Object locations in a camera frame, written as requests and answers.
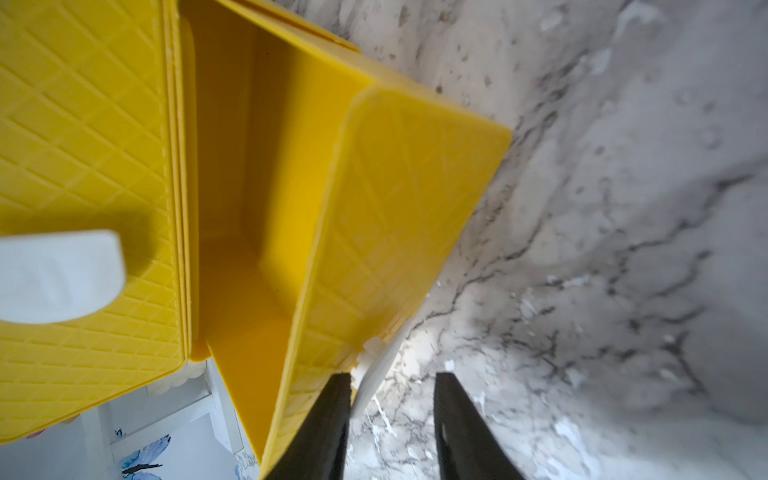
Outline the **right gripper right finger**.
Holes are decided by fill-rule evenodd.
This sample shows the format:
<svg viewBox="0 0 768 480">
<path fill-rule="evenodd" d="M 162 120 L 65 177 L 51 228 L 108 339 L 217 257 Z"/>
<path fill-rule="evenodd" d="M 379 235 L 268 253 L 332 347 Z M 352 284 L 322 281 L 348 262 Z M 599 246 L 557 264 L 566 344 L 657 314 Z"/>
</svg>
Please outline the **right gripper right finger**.
<svg viewBox="0 0 768 480">
<path fill-rule="evenodd" d="M 524 479 L 454 373 L 436 374 L 434 424 L 441 479 Z"/>
</svg>

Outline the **yellow three-drawer cabinet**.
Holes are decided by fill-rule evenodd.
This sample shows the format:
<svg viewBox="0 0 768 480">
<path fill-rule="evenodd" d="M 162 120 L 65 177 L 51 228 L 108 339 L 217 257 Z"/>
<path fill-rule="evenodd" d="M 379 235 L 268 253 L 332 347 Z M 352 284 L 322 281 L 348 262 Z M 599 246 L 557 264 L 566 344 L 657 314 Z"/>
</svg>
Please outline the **yellow three-drawer cabinet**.
<svg viewBox="0 0 768 480">
<path fill-rule="evenodd" d="M 2 441 L 212 359 L 270 473 L 417 312 L 511 140 L 270 2 L 3 2 L 1 300 L 62 314 L 57 240 L 119 242 L 126 280 L 2 316 Z"/>
</svg>

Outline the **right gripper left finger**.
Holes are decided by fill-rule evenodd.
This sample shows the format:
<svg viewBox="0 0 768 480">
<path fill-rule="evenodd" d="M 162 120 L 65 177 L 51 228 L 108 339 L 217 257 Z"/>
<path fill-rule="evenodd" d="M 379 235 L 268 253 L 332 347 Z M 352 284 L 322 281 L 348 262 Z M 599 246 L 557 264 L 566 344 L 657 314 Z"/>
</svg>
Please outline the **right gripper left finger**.
<svg viewBox="0 0 768 480">
<path fill-rule="evenodd" d="M 351 375 L 334 374 L 265 479 L 342 479 L 350 412 Z"/>
</svg>

